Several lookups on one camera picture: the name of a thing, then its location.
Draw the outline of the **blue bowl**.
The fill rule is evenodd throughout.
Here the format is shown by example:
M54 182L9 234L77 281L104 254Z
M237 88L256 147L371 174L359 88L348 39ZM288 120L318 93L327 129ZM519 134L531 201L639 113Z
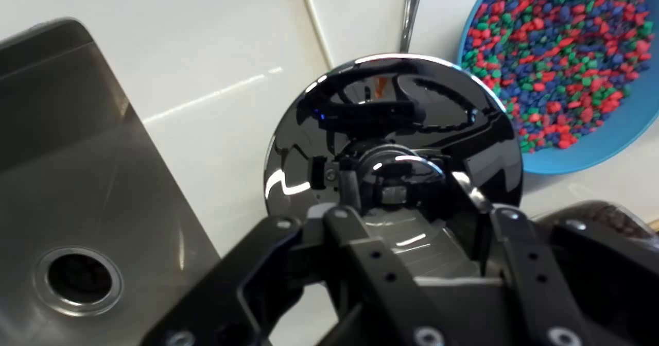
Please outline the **blue bowl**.
M484 0L476 0L469 12L460 35L459 46L455 53L456 64L462 64L464 44L471 22L478 6ZM647 0L650 13L659 14L659 0ZM650 73L641 74L638 81L631 84L632 102L623 104L607 120L603 130L596 130L595 135L587 136L576 146L568 150L541 150L535 154L524 153L524 171L537 175L564 175L595 167L611 159L629 147L659 117L659 43L653 43L649 49Z

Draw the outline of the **dark glass jar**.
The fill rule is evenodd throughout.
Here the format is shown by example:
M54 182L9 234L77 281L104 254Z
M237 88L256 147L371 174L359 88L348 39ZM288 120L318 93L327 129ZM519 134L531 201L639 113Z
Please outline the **dark glass jar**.
M561 209L537 215L533 219L544 226L552 226L563 220L583 222L586 226L600 224L626 238L659 249L659 232L654 231L626 207L609 201L579 201Z

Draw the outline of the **heap of coloured gravel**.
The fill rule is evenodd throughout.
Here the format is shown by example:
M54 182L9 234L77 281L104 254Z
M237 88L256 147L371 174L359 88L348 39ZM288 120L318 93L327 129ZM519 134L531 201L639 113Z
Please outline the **heap of coloured gravel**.
M650 68L647 0L481 0L459 64L501 100L523 153L567 149L638 102Z

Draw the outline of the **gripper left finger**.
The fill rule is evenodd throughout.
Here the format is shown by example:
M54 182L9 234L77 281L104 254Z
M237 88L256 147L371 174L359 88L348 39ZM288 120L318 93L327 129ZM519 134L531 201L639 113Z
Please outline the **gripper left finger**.
M445 341L438 311L403 262L364 227L360 208L438 205L442 170L376 170L367 192L341 172L339 204L304 220L262 219L142 339L142 346L265 346L308 285L323 282L338 322L316 346L418 346Z

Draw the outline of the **chrome tap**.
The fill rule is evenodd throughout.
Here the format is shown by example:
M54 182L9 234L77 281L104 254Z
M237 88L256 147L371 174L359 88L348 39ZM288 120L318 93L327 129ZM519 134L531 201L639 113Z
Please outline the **chrome tap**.
M408 53L415 19L421 0L403 0L402 32L398 42L400 53Z

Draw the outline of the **stainless steel sink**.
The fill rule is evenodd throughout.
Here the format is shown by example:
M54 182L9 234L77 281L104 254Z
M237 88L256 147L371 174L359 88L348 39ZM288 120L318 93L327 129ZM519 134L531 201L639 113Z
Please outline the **stainless steel sink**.
M0 346L138 346L219 255L74 19L0 40Z

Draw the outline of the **glass container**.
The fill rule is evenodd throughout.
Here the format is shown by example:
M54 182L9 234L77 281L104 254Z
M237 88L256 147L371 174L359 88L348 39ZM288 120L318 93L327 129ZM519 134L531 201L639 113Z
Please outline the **glass container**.
M427 209L405 206L363 207L358 236L381 238L422 286L496 285L485 279L479 264L468 257L465 245L449 230L446 221L427 218Z

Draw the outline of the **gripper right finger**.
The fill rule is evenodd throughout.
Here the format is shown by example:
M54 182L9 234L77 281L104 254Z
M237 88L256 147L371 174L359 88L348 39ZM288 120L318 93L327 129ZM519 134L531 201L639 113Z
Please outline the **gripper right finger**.
M659 249L600 224L544 226L452 174L463 242L501 280L528 346L659 346Z

